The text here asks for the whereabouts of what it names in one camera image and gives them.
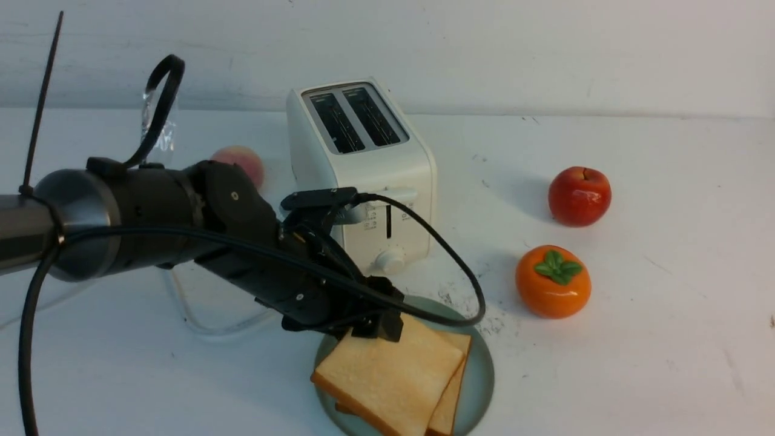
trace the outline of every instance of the red apple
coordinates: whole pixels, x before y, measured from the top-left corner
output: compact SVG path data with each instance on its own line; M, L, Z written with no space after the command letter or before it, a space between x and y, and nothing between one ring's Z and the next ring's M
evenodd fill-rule
M611 205L611 185L597 170L571 167L549 186L549 209L565 226L584 227L599 220Z
M241 145L224 147L216 151L210 160L238 165L247 174L253 185L256 186L256 189L260 188L264 183L264 163L258 157L258 154L248 147Z

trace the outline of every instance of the toaster dial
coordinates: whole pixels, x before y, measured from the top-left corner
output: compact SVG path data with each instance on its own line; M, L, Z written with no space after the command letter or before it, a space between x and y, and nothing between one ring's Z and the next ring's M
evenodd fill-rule
M374 264L386 275L398 274L405 266L404 253L397 248L388 249L377 256Z

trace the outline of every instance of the plate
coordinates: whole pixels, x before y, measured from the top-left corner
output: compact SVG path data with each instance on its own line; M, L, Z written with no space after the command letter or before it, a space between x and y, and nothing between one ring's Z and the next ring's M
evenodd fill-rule
M463 319L454 309L445 306L432 299L419 296L406 296L405 302L429 312L438 313L445 317ZM490 406L492 393L495 386L495 368L490 355L490 349L481 334L474 327L447 327L422 320L425 325L434 330L452 331L471 336L471 349L468 355L466 370L463 373L463 384L460 387L460 400L457 404L457 416L455 418L455 436L469 434L481 421L487 408ZM326 358L336 346L336 339L325 336L320 343L318 353L315 356L315 367ZM349 436L379 436L380 433L373 427L353 415L342 414L334 409L336 401L321 389L315 387L320 404L325 414L331 418L334 424Z

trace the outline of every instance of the toaster slot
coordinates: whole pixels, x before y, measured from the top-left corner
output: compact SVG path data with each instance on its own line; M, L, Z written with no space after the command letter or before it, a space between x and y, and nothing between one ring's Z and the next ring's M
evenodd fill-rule
M407 140L398 121L371 87L349 88L342 93L374 145L384 147Z
M391 205L387 205L385 207L385 217L386 217L386 219L385 219L385 223L386 223L385 228L386 228L386 230L385 231L387 232L385 237L387 239L390 239L393 236L393 216L391 215L391 207L392 207Z
M366 148L355 131L334 94L315 95L310 98L325 130L341 154L353 153Z

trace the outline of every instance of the white wall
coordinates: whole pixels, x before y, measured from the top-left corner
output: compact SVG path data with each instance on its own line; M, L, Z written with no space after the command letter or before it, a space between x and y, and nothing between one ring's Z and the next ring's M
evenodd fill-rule
M375 75L408 112L775 116L773 0L5 0L0 106L139 107L164 55L188 108L280 109Z

